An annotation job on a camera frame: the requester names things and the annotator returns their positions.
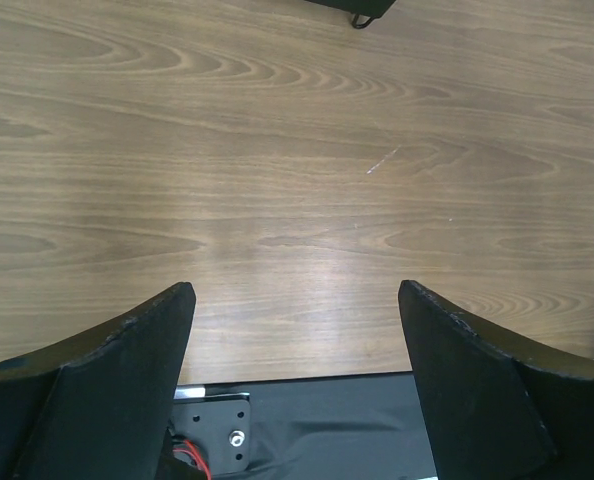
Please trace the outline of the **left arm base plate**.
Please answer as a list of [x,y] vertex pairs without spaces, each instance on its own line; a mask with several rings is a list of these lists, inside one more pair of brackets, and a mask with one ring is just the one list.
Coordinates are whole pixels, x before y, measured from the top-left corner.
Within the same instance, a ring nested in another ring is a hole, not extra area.
[[250,460],[251,405],[247,393],[211,393],[204,386],[176,389],[169,420],[178,456],[195,466],[197,450],[216,478],[243,472]]

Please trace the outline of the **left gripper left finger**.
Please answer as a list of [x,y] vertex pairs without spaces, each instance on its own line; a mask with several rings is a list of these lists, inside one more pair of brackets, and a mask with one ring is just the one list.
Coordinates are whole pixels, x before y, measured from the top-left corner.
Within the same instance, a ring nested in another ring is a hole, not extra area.
[[193,479],[167,432],[196,296],[134,309],[0,362],[0,479]]

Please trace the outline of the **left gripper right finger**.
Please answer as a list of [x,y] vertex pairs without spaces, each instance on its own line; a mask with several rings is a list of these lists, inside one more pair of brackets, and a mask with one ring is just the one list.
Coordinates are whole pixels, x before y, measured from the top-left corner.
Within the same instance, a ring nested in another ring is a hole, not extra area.
[[440,479],[594,479],[594,359],[531,340],[416,281],[401,324]]

